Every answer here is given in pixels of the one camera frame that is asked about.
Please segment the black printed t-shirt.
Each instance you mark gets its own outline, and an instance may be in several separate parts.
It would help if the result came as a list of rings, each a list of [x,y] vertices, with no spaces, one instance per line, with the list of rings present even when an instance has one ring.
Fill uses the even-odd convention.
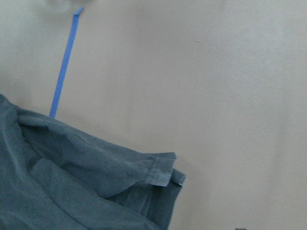
[[[166,230],[185,175],[0,98],[3,230]]]

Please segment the blue tape line lengthwise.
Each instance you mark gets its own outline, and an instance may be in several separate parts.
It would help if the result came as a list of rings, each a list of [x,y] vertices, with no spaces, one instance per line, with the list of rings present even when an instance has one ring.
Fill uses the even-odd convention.
[[[49,117],[51,117],[51,118],[55,118],[56,114],[57,114],[58,105],[59,105],[59,101],[60,101],[60,97],[61,97],[61,92],[62,92],[66,72],[67,72],[67,69],[68,69],[68,65],[69,65],[69,61],[70,61],[70,57],[71,57],[71,52],[72,52],[72,49],[73,49],[74,40],[75,40],[77,30],[78,30],[79,17],[80,17],[80,15],[83,11],[84,11],[84,7],[81,7],[72,16],[70,33],[69,33],[69,37],[68,37],[68,40],[67,40],[65,52],[64,52],[61,67],[60,67],[60,70],[59,70],[59,76],[58,76],[58,79],[57,79],[57,84],[56,84],[54,95],[53,95],[52,104],[51,104],[50,111],[49,111]]]

